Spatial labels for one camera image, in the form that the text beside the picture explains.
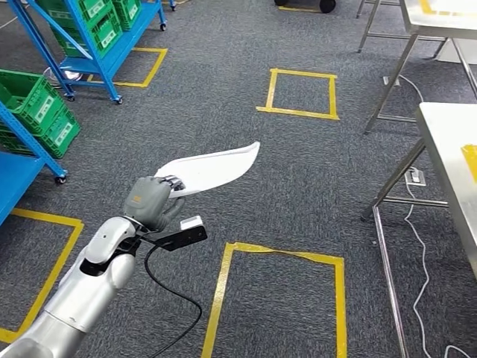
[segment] gray carpet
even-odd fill
[[[122,106],[101,89],[79,89],[68,104],[82,128],[61,160],[69,170],[68,182],[55,186],[45,171],[18,206],[84,221],[70,264],[102,222],[120,213],[137,177],[177,157],[259,140],[257,162],[244,177],[188,200],[181,219],[200,214],[209,239],[152,260],[158,277],[205,308],[195,329],[162,357],[201,355],[226,242],[343,257],[348,356],[399,357],[374,226],[361,222],[359,213],[418,132],[379,123],[369,136],[362,134],[383,89],[381,77],[395,66],[405,43],[370,39],[356,54],[371,10],[355,19],[358,5],[339,1],[334,12],[321,15],[281,11],[271,0],[193,0],[168,11],[166,32],[155,22],[139,43],[169,50],[149,87],[118,87]],[[399,16],[399,9],[383,8],[376,29],[392,24],[402,31]],[[0,4],[0,24],[10,18],[8,5]],[[40,28],[60,58],[48,27]],[[428,101],[474,103],[459,65],[426,60],[435,47],[419,43],[404,73]],[[45,68],[18,22],[0,30],[0,48],[1,68]],[[118,80],[143,78],[152,61],[132,58]],[[341,121],[257,112],[275,67],[337,75]],[[275,104],[326,111],[325,90],[320,79],[279,77]],[[412,115],[417,103],[403,84],[386,110]],[[417,194],[443,195],[426,155],[417,166],[429,185]],[[386,205],[382,216],[410,354],[424,357],[412,304],[425,277],[420,246],[403,221],[407,209]],[[477,285],[450,214],[417,208],[411,220],[428,245],[431,281],[419,309],[429,352],[443,357],[446,345],[454,344],[477,356]],[[0,227],[2,326],[22,322],[67,235],[64,227],[15,217]],[[146,249],[142,246],[138,258]],[[155,286],[141,263],[137,268],[78,357],[147,357],[195,317],[194,307]],[[294,257],[234,255],[213,356],[335,357],[332,280],[328,266]]]

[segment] silver robotic arm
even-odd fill
[[[258,154],[260,143],[218,153],[173,160],[155,177],[137,180],[123,208],[124,216],[106,220],[84,248],[59,284],[57,291],[29,329],[0,352],[0,358],[72,358],[81,342],[106,311],[116,293],[132,276],[136,251],[141,241],[153,247],[145,266],[152,280],[147,259],[157,248],[173,251],[207,238],[200,217],[181,222],[181,231],[149,239],[150,233],[163,231],[184,205],[186,195],[221,186],[249,170]],[[165,210],[168,199],[176,198]],[[193,327],[199,315],[177,340]]]
[[[82,340],[132,276],[140,239],[145,233],[164,230],[180,212],[183,198],[163,210],[171,189],[181,185],[174,177],[137,180],[125,203],[125,216],[101,225],[32,326],[0,357],[74,356]]]

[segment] green basket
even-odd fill
[[[140,13],[140,0],[112,0],[124,31],[131,30]]]
[[[0,69],[0,85],[0,101],[32,134],[44,134],[64,105],[42,75]]]
[[[63,1],[38,0],[38,5],[62,28],[76,28]],[[89,30],[108,14],[113,7],[112,0],[78,0],[78,9]]]
[[[61,36],[58,31],[52,30],[54,37],[57,38],[66,55],[70,57],[84,57],[73,44],[65,40],[65,38]],[[73,28],[66,28],[64,30],[68,32],[69,35],[75,39],[78,44],[88,51],[88,48],[79,34],[79,31]],[[119,25],[119,19],[116,15],[114,7],[112,7],[106,16],[89,30],[89,32],[98,50],[100,57],[104,57],[112,45],[119,40],[122,34],[121,26]]]
[[[34,137],[51,156],[58,159],[65,155],[79,130],[79,124],[69,110],[63,106],[46,132]],[[27,146],[10,131],[0,131],[0,143],[12,153],[32,154]]]

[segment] blue shelving rack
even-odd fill
[[[174,0],[169,0],[171,8],[175,8]],[[68,10],[76,24],[76,28],[79,31],[85,44],[88,47],[88,52],[81,47],[76,41],[73,40],[68,33],[64,31],[61,26],[57,24],[50,15],[39,7],[35,0],[28,0],[28,3],[35,9],[37,13],[43,17],[45,20],[51,24],[53,28],[58,31],[66,41],[76,47],[85,57],[66,57],[63,61],[57,64],[54,61],[45,41],[39,33],[38,29],[35,25],[32,18],[22,6],[20,0],[8,0],[12,10],[18,16],[21,24],[25,27],[27,33],[32,38],[33,43],[40,51],[40,53],[48,62],[48,66],[58,78],[60,85],[65,91],[65,94],[70,101],[74,100],[74,91],[72,85],[81,86],[94,86],[106,87],[109,93],[111,100],[116,103],[122,103],[122,96],[116,92],[112,77],[122,65],[126,57],[137,44],[137,41],[146,31],[146,29],[152,21],[156,13],[158,14],[160,20],[160,28],[165,31],[166,28],[166,19],[162,9],[161,0],[153,0],[153,2],[142,2],[140,13],[134,22],[130,31],[124,31],[122,36],[115,45],[111,47],[104,57],[101,58],[96,49],[94,41],[89,36],[86,24],[78,9],[78,0],[64,0]],[[94,83],[89,81],[72,81],[66,78],[63,71],[80,72],[85,74],[100,75],[103,79],[103,83]]]
[[[66,171],[51,158],[32,134],[0,102],[0,120],[29,147],[35,157],[0,151],[0,224],[44,167],[48,166],[63,183]]]

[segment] black cable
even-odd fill
[[[155,352],[155,354],[152,354],[152,356],[149,356],[149,358],[158,357],[159,354],[162,354],[162,353],[165,352],[166,350],[172,347],[175,343],[177,343],[180,340],[184,338],[187,333],[190,332],[192,328],[194,328],[200,320],[200,318],[202,316],[202,307],[201,307],[200,304],[198,304],[198,302],[194,301],[193,299],[187,297],[186,295],[183,295],[181,293],[174,291],[173,289],[170,289],[169,287],[166,287],[166,286],[165,286],[164,283],[160,282],[155,276],[154,276],[154,274],[152,274],[152,272],[151,272],[151,269],[149,268],[149,257],[152,254],[153,254],[154,251],[158,249],[159,247],[160,246],[155,245],[155,246],[152,247],[151,250],[149,250],[149,252],[147,252],[146,257],[144,258],[144,267],[146,268],[146,272],[147,272],[147,274],[152,281],[157,283],[158,285],[162,287],[163,289],[165,289],[166,291],[169,291],[169,292],[172,293],[173,295],[176,295],[176,296],[179,296],[180,298],[183,298],[186,301],[189,301],[189,302],[195,305],[195,307],[197,307],[198,309],[198,315],[197,316],[197,318],[195,318],[195,320],[194,322],[192,322],[192,324],[191,324],[189,327],[187,327],[187,329],[186,329],[184,332],[181,333],[177,338],[175,338],[174,341],[172,341],[171,343],[168,343],[168,345],[165,345],[165,346],[159,349],[158,351]]]

